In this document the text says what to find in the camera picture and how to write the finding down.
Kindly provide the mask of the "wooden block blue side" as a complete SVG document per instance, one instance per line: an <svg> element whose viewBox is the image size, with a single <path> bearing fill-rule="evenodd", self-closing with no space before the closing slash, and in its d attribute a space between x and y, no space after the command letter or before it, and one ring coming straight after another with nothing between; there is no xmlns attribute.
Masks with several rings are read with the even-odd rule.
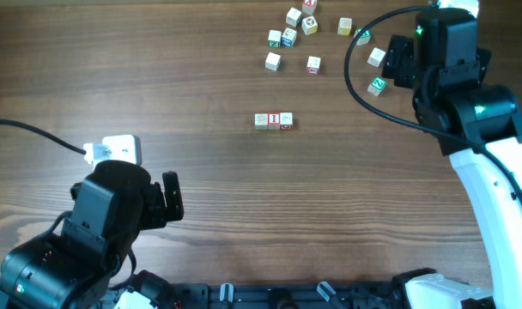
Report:
<svg viewBox="0 0 522 309"><path fill-rule="evenodd" d="M254 117L255 130L267 130L269 119L267 113L256 113Z"/></svg>

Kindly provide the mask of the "wooden block red letter side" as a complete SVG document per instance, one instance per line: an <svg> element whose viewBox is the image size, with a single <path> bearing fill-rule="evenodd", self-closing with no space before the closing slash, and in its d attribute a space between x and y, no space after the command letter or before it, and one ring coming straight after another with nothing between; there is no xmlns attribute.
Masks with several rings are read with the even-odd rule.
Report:
<svg viewBox="0 0 522 309"><path fill-rule="evenodd" d="M293 113L292 112L281 112L280 113L280 129L281 130L292 130L294 127Z"/></svg>

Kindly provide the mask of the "wooden block red letter I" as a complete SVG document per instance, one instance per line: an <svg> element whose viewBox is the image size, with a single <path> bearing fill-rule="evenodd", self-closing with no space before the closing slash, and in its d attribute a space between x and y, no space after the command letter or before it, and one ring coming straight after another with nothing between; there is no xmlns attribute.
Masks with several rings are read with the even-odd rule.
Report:
<svg viewBox="0 0 522 309"><path fill-rule="evenodd" d="M279 113L268 113L268 129L279 130L281 125L281 116Z"/></svg>

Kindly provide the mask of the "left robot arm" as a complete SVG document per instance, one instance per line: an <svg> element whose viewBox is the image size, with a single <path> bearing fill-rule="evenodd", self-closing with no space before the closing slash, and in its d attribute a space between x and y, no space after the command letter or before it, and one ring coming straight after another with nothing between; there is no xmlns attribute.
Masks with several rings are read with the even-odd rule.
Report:
<svg viewBox="0 0 522 309"><path fill-rule="evenodd" d="M71 211L17 246L0 267L0 308L89 308L109 288L144 230L184 216L179 178L153 182L142 167L103 161L70 189Z"/></svg>

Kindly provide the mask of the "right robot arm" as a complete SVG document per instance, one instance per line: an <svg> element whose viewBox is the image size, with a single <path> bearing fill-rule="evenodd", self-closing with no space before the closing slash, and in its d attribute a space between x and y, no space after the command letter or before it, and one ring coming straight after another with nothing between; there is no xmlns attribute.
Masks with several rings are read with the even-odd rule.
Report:
<svg viewBox="0 0 522 309"><path fill-rule="evenodd" d="M522 308L522 115L512 91L483 83L489 53L467 8L416 8L414 38L395 36L383 75L410 88L416 120L439 142L470 199L493 288L440 275L405 285L413 308Z"/></svg>

